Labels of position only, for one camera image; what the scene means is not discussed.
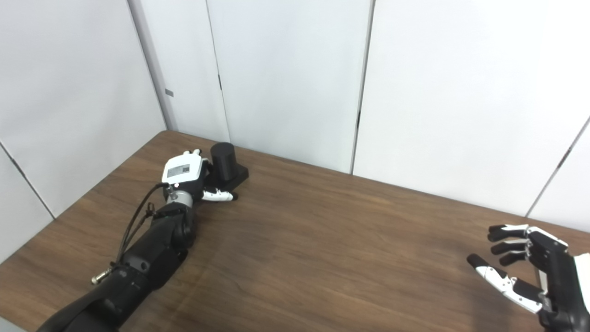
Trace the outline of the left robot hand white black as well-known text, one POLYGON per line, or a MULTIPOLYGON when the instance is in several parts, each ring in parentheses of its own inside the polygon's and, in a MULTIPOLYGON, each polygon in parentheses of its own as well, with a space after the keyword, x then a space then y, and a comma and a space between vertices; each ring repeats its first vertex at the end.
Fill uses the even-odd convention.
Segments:
POLYGON ((200 149, 184 151, 183 154, 168 160, 162 175, 162 182, 169 185, 164 189, 166 203, 178 202, 192 207, 200 201, 236 201, 237 193, 206 185, 212 170, 211 162, 208 158, 201 156, 200 149))

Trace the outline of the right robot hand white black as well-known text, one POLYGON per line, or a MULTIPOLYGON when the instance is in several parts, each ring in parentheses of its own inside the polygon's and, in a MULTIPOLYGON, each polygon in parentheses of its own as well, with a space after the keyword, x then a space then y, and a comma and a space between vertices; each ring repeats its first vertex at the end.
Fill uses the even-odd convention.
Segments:
POLYGON ((547 332, 587 332, 590 329, 589 254, 571 255, 556 236, 528 224, 491 225, 487 238, 501 268, 477 254, 468 264, 502 296, 535 314, 547 332), (537 270, 540 287, 509 276, 504 267, 526 261, 537 270))

